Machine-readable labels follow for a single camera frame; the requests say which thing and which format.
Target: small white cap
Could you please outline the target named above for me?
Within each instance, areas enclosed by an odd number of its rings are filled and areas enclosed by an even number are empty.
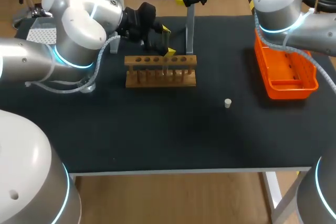
[[[224,103],[225,103],[225,108],[228,109],[230,108],[232,101],[231,99],[225,99]]]

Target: test tube rack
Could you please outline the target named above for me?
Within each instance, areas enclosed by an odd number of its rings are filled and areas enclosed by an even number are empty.
[[[196,55],[125,56],[124,64],[126,88],[196,86]]]

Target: black table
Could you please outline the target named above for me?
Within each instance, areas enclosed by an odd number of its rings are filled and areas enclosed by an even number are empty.
[[[185,18],[162,21],[182,53]],[[196,17],[195,88],[126,89],[124,56],[144,52],[122,42],[104,56],[93,93],[2,84],[0,109],[36,123],[70,173],[310,167],[336,136],[336,97],[318,74],[320,88],[305,101],[270,100],[254,40],[252,16]],[[329,58],[315,59],[336,80]]]

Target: white cable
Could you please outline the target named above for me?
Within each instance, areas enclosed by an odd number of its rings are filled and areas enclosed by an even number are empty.
[[[266,39],[263,38],[263,36],[261,35],[261,31],[260,31],[260,25],[259,25],[259,20],[258,20],[258,17],[257,17],[257,13],[255,13],[254,17],[255,17],[255,24],[256,24],[257,34],[258,34],[260,40],[265,45],[269,46],[270,48],[277,48],[278,50],[279,49],[283,50],[283,45],[280,46],[280,45],[276,45],[276,44],[270,43]],[[327,74],[327,72],[320,66],[320,64],[317,63],[317,61],[315,61],[312,57],[309,56],[309,54],[307,54],[306,52],[304,52],[304,51],[302,51],[300,49],[286,46],[286,50],[287,51],[291,51],[291,52],[296,52],[299,55],[302,55],[306,60],[309,60],[317,68],[317,70],[322,74],[322,76],[325,78],[325,80],[327,81],[327,83],[331,87],[332,91],[334,91],[334,93],[336,94],[336,85],[335,85],[335,83],[332,81],[332,79]]]
[[[100,51],[98,53],[97,62],[96,62],[96,68],[94,69],[94,73],[91,76],[91,78],[89,79],[89,81],[87,83],[85,83],[83,86],[80,86],[80,87],[75,88],[75,89],[70,89],[70,90],[58,90],[58,89],[53,89],[53,88],[51,88],[51,87],[49,87],[47,85],[44,85],[44,84],[42,84],[40,82],[36,82],[36,81],[32,82],[32,84],[35,84],[35,85],[37,85],[37,86],[39,86],[39,87],[41,87],[41,88],[43,88],[43,89],[45,89],[47,91],[50,91],[50,92],[53,92],[53,93],[57,93],[57,94],[76,93],[78,91],[81,91],[82,89],[85,89],[85,88],[91,86],[94,83],[94,81],[95,81],[95,79],[96,79],[96,77],[98,75],[99,68],[100,68],[101,57],[102,57],[102,54],[104,53],[104,50],[105,50],[106,46],[111,41],[113,41],[115,39],[119,39],[119,38],[120,38],[120,36],[116,35],[116,36],[113,36],[113,37],[111,37],[111,38],[109,38],[108,40],[105,41],[104,45],[102,46],[102,48],[100,49]]]

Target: orange tray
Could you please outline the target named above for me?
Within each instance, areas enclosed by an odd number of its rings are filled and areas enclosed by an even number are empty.
[[[316,67],[297,53],[268,48],[256,32],[255,52],[271,99],[306,99],[319,88]]]

